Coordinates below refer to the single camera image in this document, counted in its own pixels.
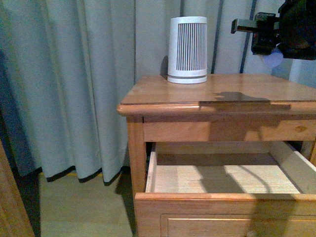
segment lower drawer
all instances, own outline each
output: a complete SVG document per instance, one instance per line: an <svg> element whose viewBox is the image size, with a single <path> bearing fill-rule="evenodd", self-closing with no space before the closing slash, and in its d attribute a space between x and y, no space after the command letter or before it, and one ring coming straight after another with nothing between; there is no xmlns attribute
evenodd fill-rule
<svg viewBox="0 0 316 237"><path fill-rule="evenodd" d="M316 236L316 168L284 142L157 143L139 237Z"/></svg>

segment white air purifier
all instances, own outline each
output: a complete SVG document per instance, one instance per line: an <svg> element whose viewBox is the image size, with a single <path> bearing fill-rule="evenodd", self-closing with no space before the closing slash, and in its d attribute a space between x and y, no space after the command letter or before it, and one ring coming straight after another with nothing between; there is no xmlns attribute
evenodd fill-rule
<svg viewBox="0 0 316 237"><path fill-rule="evenodd" d="M176 17L170 22L168 81L181 84L207 80L207 18Z"/></svg>

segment nightstand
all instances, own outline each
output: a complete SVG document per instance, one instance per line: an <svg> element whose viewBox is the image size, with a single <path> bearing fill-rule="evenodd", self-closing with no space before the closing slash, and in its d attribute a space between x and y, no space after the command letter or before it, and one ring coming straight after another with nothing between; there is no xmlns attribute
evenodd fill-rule
<svg viewBox="0 0 316 237"><path fill-rule="evenodd" d="M139 237L316 236L316 147L306 159L284 142L315 144L316 89L270 75L146 76L118 112Z"/></svg>

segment curtain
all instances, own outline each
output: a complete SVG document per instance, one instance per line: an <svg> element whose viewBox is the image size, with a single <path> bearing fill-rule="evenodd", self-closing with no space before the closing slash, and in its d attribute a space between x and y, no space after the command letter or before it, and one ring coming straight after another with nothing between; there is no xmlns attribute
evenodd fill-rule
<svg viewBox="0 0 316 237"><path fill-rule="evenodd" d="M1 51L32 154L16 152L17 163L32 159L20 173L41 166L52 177L74 165L79 178L102 168L110 181L126 159L116 106L134 84L134 2L3 0L1 13Z"/></svg>
<svg viewBox="0 0 316 237"><path fill-rule="evenodd" d="M143 75L167 74L172 17L207 17L208 73L265 73L316 86L314 61L284 59L272 69L252 54L251 34L230 33L234 19L277 13L283 3L0 0L1 110L20 173L42 167L52 177L74 165L79 178L102 168L107 182L128 164L116 105Z"/></svg>

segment nightstand top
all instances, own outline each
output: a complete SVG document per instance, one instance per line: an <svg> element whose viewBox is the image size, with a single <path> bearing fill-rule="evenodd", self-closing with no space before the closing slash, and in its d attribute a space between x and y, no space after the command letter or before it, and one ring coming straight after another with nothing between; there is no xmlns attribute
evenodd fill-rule
<svg viewBox="0 0 316 237"><path fill-rule="evenodd" d="M166 107L168 111L174 111L176 106L179 113L185 108L186 111L194 110L192 114L201 114L202 107L224 104L256 106L259 103L286 103L289 106L294 103L306 106L308 103L309 107L312 103L310 112L313 114L316 89L270 75L212 74L208 75L207 82L199 84L175 84L162 76L145 76L122 100L118 112L136 115L142 111L141 114L154 115L165 111Z"/></svg>

